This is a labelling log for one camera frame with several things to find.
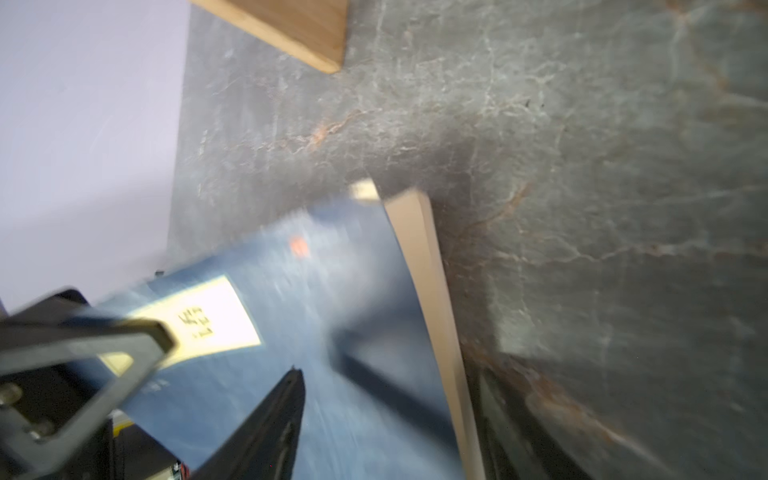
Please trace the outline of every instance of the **gray marble surface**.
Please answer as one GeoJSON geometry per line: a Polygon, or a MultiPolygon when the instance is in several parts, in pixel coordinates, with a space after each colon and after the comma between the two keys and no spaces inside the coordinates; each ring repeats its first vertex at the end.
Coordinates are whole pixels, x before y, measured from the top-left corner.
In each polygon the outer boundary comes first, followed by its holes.
{"type": "Polygon", "coordinates": [[[171,264],[363,177],[595,478],[768,478],[765,4],[352,0],[330,76],[193,10],[171,264]]]}

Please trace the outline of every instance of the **blue book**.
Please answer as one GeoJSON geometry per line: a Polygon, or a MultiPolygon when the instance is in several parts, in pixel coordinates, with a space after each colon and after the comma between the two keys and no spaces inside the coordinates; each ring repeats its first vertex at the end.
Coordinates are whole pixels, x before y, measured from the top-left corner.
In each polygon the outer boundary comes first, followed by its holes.
{"type": "MultiPolygon", "coordinates": [[[[370,182],[89,309],[160,320],[178,346],[123,409],[193,470],[292,367],[306,404],[294,478],[481,478],[429,200],[370,182]]],[[[131,359],[81,369],[95,385],[131,359]]]]}

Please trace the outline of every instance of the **wooden board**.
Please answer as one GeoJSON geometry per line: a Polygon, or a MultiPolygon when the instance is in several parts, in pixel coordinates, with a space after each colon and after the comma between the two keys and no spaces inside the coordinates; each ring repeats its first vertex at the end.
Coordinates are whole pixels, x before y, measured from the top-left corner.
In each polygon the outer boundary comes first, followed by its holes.
{"type": "Polygon", "coordinates": [[[468,480],[482,480],[485,470],[477,425],[429,198],[411,189],[387,200],[384,206],[419,297],[465,474],[468,480]]]}
{"type": "Polygon", "coordinates": [[[341,69],[348,0],[191,0],[325,73],[341,69]]]}

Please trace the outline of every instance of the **yellow tab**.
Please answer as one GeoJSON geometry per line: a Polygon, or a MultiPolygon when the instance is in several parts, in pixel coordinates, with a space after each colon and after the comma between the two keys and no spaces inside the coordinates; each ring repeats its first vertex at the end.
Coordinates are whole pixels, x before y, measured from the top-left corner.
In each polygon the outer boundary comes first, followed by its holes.
{"type": "MultiPolygon", "coordinates": [[[[160,363],[165,368],[211,353],[261,344],[243,304],[225,276],[193,286],[144,308],[131,312],[130,319],[161,322],[176,346],[160,363]]],[[[133,360],[125,353],[100,356],[115,375],[122,375],[133,360]]]]}

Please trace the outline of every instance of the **yellow label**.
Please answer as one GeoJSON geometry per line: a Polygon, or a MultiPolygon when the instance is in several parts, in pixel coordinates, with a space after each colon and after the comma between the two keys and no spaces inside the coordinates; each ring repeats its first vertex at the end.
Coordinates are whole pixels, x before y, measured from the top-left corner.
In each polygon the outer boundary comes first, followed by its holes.
{"type": "MultiPolygon", "coordinates": [[[[225,276],[182,290],[131,312],[130,319],[162,323],[176,341],[158,368],[211,353],[261,344],[243,304],[225,276]]],[[[133,359],[125,353],[108,353],[101,361],[115,375],[122,375],[133,359]]]]}

